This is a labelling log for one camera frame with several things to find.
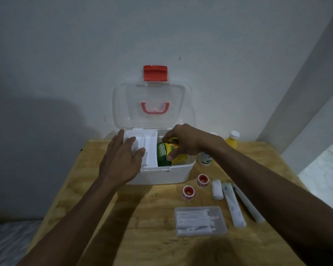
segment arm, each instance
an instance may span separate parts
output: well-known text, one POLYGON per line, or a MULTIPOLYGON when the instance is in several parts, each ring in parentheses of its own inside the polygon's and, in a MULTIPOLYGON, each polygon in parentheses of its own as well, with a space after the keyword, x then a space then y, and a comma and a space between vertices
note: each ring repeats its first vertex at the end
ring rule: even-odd
POLYGON ((179 154, 212 156, 267 222, 307 264, 333 265, 333 209, 311 193, 253 161, 219 136, 177 125, 163 141, 179 139, 179 154))
POLYGON ((99 176, 73 209, 17 264, 18 266, 76 265, 117 189, 141 169, 145 149, 134 156, 135 137, 123 143, 120 130, 107 148, 99 176))

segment person's left hand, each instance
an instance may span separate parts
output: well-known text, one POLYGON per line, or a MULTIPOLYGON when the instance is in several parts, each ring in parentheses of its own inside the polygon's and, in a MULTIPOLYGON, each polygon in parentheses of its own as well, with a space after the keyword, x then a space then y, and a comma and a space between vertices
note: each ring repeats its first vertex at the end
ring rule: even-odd
POLYGON ((131 137, 123 143, 124 133, 121 129, 112 138, 99 169, 99 178, 117 189, 136 177, 146 152, 142 147, 133 155, 131 148, 136 138, 131 137))

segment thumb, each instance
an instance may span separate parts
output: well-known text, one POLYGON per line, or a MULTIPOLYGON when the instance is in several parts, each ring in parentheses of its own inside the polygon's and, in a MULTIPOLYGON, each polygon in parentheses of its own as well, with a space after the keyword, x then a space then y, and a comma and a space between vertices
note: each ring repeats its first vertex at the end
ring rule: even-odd
POLYGON ((138 149, 133 157, 133 162, 135 164, 141 165, 142 164, 142 158, 144 157, 144 154, 146 153, 146 149, 144 147, 138 149))
POLYGON ((180 154, 182 154, 181 147, 177 147, 170 151, 170 153, 167 156, 167 161, 172 161, 173 159, 177 158, 180 154))

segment tiled floor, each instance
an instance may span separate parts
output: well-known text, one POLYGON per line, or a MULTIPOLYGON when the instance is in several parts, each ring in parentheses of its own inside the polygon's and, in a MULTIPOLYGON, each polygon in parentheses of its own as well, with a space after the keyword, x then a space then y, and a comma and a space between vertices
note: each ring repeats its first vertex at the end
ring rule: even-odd
POLYGON ((23 258, 40 224, 41 220, 0 224, 0 266, 14 266, 23 258))
POLYGON ((333 208, 333 145, 299 173, 299 178, 312 194, 333 208))

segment red and white tape roll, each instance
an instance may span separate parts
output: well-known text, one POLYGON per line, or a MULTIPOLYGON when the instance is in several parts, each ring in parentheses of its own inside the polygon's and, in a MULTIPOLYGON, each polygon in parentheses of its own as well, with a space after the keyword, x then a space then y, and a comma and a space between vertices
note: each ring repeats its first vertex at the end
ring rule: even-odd
POLYGON ((210 180, 208 178, 207 175, 205 174, 200 174, 198 177, 197 177, 197 180, 196 180, 196 183, 201 187, 206 187, 208 186, 210 180))
POLYGON ((185 201, 191 201, 195 196, 195 189, 192 186, 185 186, 182 189, 182 197, 185 201))

